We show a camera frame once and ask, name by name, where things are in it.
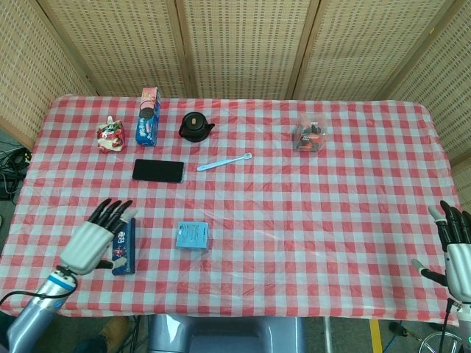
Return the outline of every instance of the white spoon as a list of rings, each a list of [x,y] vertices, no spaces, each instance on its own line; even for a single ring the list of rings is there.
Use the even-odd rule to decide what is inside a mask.
[[[246,153],[243,156],[234,158],[233,160],[220,160],[219,162],[214,162],[214,163],[211,163],[211,164],[201,165],[198,168],[196,168],[196,170],[197,171],[206,171],[206,170],[211,169],[211,168],[219,167],[220,165],[224,165],[224,164],[228,164],[228,163],[232,163],[232,162],[237,162],[238,160],[249,160],[250,158],[252,158],[252,154],[251,153]]]

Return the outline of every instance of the black teapot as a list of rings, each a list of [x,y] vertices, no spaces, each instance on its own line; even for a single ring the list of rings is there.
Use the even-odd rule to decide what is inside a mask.
[[[191,142],[200,142],[209,135],[212,128],[214,124],[208,124],[203,114],[191,112],[183,117],[178,135]]]

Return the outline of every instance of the floor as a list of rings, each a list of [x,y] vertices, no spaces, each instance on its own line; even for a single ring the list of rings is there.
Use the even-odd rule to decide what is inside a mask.
[[[7,151],[12,148],[10,144],[16,144],[10,136],[0,130],[0,151]],[[7,239],[8,229],[15,210],[15,205],[10,201],[0,201],[0,215],[3,223],[0,226],[0,253],[4,242]],[[106,318],[67,318],[57,316],[47,329],[46,334],[38,341],[34,353],[69,353],[72,352],[75,345],[83,339],[95,335],[101,327],[107,322]],[[305,342],[306,352],[323,353],[324,345],[324,327],[322,318],[305,319]],[[145,338],[148,332],[147,320],[141,321],[140,340],[143,344],[137,352],[146,351]],[[380,340],[383,349],[393,337],[388,329],[389,321],[380,321]],[[403,325],[418,334],[425,337],[434,332],[427,324],[419,322],[403,322]],[[366,319],[353,318],[332,318],[332,338],[333,351],[335,353],[344,352],[373,352],[372,336],[370,333],[370,322]],[[388,353],[400,352],[418,352],[420,343],[411,337],[396,337],[393,343],[387,349]]]

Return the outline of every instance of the light blue small box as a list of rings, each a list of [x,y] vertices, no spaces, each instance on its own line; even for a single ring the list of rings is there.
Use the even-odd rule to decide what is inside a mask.
[[[208,249],[208,223],[179,222],[177,231],[177,248]]]

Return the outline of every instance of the packaged food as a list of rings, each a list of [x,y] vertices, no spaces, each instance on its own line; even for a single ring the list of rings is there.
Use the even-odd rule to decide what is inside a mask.
[[[160,94],[157,87],[142,89],[135,140],[142,146],[155,146],[160,114]]]
[[[108,116],[106,124],[98,126],[96,139],[100,152],[119,152],[124,145],[124,127],[121,120],[113,121],[112,116]]]
[[[317,152],[325,143],[326,122],[323,115],[301,113],[293,131],[293,146],[297,151]]]

